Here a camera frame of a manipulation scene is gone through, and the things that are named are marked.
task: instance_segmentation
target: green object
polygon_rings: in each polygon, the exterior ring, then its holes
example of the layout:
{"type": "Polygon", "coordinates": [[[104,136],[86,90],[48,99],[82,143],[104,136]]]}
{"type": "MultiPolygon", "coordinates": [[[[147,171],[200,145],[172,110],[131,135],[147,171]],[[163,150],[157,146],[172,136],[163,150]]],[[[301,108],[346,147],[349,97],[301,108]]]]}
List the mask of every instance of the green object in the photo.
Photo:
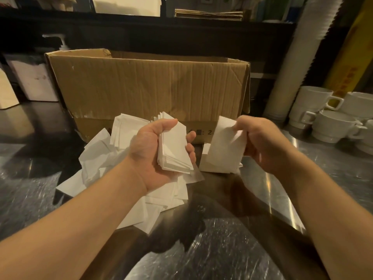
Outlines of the green object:
{"type": "Polygon", "coordinates": [[[289,0],[266,0],[264,20],[282,20],[289,0]]]}

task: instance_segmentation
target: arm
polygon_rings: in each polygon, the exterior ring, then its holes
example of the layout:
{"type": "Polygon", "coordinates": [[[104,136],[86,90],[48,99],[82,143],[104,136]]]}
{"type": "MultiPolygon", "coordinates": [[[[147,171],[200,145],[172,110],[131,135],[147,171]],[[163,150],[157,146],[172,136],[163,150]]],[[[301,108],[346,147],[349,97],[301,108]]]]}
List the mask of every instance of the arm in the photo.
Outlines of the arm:
{"type": "Polygon", "coordinates": [[[246,154],[281,182],[331,279],[371,279],[373,216],[264,118],[241,116],[246,154]]]}
{"type": "MultiPolygon", "coordinates": [[[[177,120],[139,130],[128,156],[95,184],[0,243],[0,279],[79,279],[133,205],[174,172],[156,162],[158,135],[177,120]]],[[[193,141],[195,132],[187,135],[193,141]]],[[[195,162],[193,146],[187,151],[195,162]]]]}

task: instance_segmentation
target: hand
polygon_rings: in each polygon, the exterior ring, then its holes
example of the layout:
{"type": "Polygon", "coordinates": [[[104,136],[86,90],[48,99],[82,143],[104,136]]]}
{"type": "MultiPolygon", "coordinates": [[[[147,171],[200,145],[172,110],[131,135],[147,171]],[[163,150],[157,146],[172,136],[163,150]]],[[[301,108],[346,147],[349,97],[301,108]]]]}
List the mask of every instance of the hand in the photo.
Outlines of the hand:
{"type": "MultiPolygon", "coordinates": [[[[170,183],[180,173],[166,171],[158,165],[158,136],[172,129],[178,123],[177,119],[159,119],[142,127],[137,136],[131,142],[129,154],[125,158],[133,169],[141,177],[146,192],[151,192],[166,183],[170,183]]],[[[190,144],[195,139],[196,133],[191,131],[187,134],[185,146],[192,163],[196,157],[194,147],[190,144]]]]}
{"type": "Polygon", "coordinates": [[[278,127],[265,118],[240,116],[234,129],[247,131],[244,155],[251,156],[268,173],[281,171],[289,154],[298,152],[278,127]]]}

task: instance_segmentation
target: metal countertop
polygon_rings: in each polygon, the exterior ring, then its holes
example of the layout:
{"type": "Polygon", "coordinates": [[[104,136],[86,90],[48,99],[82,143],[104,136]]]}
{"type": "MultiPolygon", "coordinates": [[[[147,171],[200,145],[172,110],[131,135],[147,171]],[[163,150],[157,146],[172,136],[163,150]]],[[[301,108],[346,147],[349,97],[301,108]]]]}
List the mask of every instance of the metal countertop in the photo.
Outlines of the metal countertop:
{"type": "MultiPolygon", "coordinates": [[[[0,110],[0,239],[69,200],[55,187],[80,169],[84,143],[58,103],[0,110]]],[[[373,159],[353,142],[329,145],[283,131],[373,212],[373,159]]],[[[196,148],[197,157],[201,147],[196,148]]],[[[241,177],[204,173],[189,201],[161,213],[148,236],[114,232],[82,279],[328,279],[279,181],[248,157],[241,177]]]]}

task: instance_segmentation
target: forearm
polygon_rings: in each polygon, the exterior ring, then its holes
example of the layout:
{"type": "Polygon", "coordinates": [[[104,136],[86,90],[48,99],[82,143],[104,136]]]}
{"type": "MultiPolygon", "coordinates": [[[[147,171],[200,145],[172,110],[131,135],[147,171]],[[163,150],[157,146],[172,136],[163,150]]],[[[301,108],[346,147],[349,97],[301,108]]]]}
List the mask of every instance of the forearm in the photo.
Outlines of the forearm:
{"type": "Polygon", "coordinates": [[[2,241],[0,278],[79,279],[145,194],[137,174],[125,163],[51,214],[2,241]]]}
{"type": "Polygon", "coordinates": [[[373,216],[305,155],[294,152],[276,175],[331,279],[373,274],[373,216]]]}

